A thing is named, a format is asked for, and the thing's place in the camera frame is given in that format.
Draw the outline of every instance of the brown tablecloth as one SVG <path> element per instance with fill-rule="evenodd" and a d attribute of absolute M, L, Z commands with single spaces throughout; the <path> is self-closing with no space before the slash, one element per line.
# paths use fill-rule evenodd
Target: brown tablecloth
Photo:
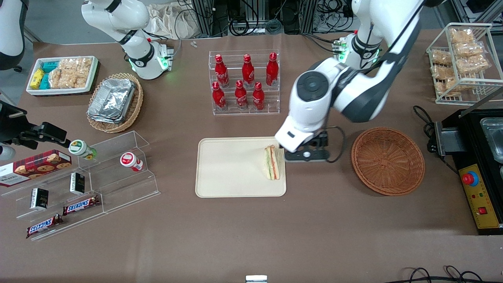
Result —
<path fill-rule="evenodd" d="M 424 123 L 412 112 L 423 106 L 434 120 L 458 107 L 434 103 L 425 49 L 438 30 L 422 31 L 388 102 L 371 122 L 351 124 L 332 112 L 352 144 L 362 130 L 389 126 L 417 142 L 426 161 L 413 193 L 385 197 L 358 179 L 350 149 L 335 164 L 288 164 L 282 197 L 202 199 L 194 193 L 198 142 L 205 137 L 272 136 L 288 113 L 290 88 L 299 74 L 329 56 L 301 36 L 224 37 L 184 41 L 173 71 L 141 80 L 145 100 L 136 130 L 151 143 L 148 167 L 161 195 L 121 209 L 41 242 L 25 239 L 15 204 L 0 199 L 2 282 L 243 282 L 267 274 L 270 282 L 372 282 L 404 279 L 407 267 L 445 275 L 443 265 L 503 280 L 503 238 L 475 236 L 459 181 L 426 150 Z M 281 114 L 214 117 L 208 90 L 208 52 L 277 48 L 281 51 Z M 119 44 L 36 44 L 35 57 L 94 55 L 98 80 L 128 72 Z M 32 123 L 50 121 L 68 138 L 94 144 L 114 135 L 89 126 L 89 96 L 35 98 L 20 107 Z M 331 133 L 334 154 L 340 137 Z M 39 151 L 55 148 L 45 143 Z M 34 152 L 18 147 L 18 158 Z M 222 176 L 233 172 L 222 172 Z"/>

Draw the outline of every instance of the white bottle with green label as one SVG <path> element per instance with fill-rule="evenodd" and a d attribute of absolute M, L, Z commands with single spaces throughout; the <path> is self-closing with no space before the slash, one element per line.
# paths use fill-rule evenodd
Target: white bottle with green label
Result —
<path fill-rule="evenodd" d="M 76 139 L 70 143 L 68 148 L 71 154 L 80 156 L 84 159 L 91 160 L 96 157 L 96 150 L 89 147 L 85 141 Z"/>

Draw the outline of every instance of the gray floor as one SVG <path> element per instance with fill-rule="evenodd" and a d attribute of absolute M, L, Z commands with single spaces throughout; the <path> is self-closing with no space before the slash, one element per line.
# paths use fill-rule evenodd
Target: gray floor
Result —
<path fill-rule="evenodd" d="M 167 0 L 141 0 L 150 3 L 165 3 Z M 56 44 L 113 42 L 102 31 L 89 26 L 80 13 L 81 1 L 37 0 L 31 1 L 26 16 L 26 26 L 42 41 Z M 440 28 L 431 8 L 421 12 L 424 29 Z M 12 70 L 0 71 L 0 92 L 10 97 L 15 104 L 19 102 L 26 88 L 28 71 L 33 62 L 33 45 L 26 41 L 26 52 L 21 62 L 22 73 Z"/>

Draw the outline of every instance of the wicker basket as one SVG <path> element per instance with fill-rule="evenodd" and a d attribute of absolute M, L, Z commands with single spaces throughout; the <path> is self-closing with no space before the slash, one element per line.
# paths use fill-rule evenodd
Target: wicker basket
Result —
<path fill-rule="evenodd" d="M 91 124 L 93 128 L 96 130 L 108 132 L 108 133 L 116 133 L 116 132 L 121 132 L 124 131 L 125 129 L 129 128 L 133 123 L 134 120 L 138 117 L 138 114 L 140 113 L 140 108 L 141 104 L 143 102 L 143 90 L 141 89 L 140 82 L 138 81 L 137 78 L 130 74 L 115 74 L 109 76 L 107 79 L 128 79 L 131 80 L 132 82 L 135 83 L 136 88 L 133 93 L 133 99 L 131 100 L 131 104 L 129 104 L 129 109 L 126 115 L 126 120 L 120 124 L 111 124 L 111 123 L 103 123 L 103 122 L 97 122 L 88 117 L 88 121 Z M 101 84 L 104 82 L 103 80 L 94 90 L 93 95 L 91 96 L 91 100 L 89 101 L 89 105 L 93 102 L 94 97 L 96 96 L 96 93 L 98 92 L 98 89 L 100 88 Z"/>
<path fill-rule="evenodd" d="M 356 174 L 384 195 L 405 195 L 425 175 L 425 160 L 410 137 L 392 128 L 372 128 L 358 136 L 351 151 Z"/>

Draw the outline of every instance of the white bottle with red label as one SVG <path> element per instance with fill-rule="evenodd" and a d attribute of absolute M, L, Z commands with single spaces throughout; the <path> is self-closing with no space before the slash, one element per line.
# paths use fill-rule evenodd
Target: white bottle with red label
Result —
<path fill-rule="evenodd" d="M 220 88 L 218 82 L 214 82 L 211 85 L 213 89 L 213 101 L 215 102 L 215 107 L 217 111 L 225 111 L 227 110 L 227 103 L 225 102 L 225 94 L 223 90 Z"/>
<path fill-rule="evenodd" d="M 248 108 L 248 100 L 246 100 L 246 89 L 243 88 L 243 81 L 236 81 L 236 91 L 234 92 L 236 96 L 237 107 L 240 110 L 246 110 Z"/>
<path fill-rule="evenodd" d="M 251 60 L 252 57 L 249 54 L 245 54 L 243 56 L 243 82 L 244 87 L 247 89 L 253 88 L 255 83 L 255 68 L 253 67 Z"/>
<path fill-rule="evenodd" d="M 260 112 L 264 109 L 264 99 L 265 94 L 262 90 L 262 84 L 260 82 L 256 82 L 255 90 L 253 91 L 253 104 L 256 111 Z"/>
<path fill-rule="evenodd" d="M 138 172 L 143 169 L 143 161 L 137 158 L 132 152 L 126 152 L 121 156 L 121 165 L 131 168 L 134 172 Z"/>
<path fill-rule="evenodd" d="M 229 87 L 229 72 L 227 71 L 227 66 L 223 62 L 222 55 L 215 55 L 215 62 L 215 73 L 220 87 Z"/>

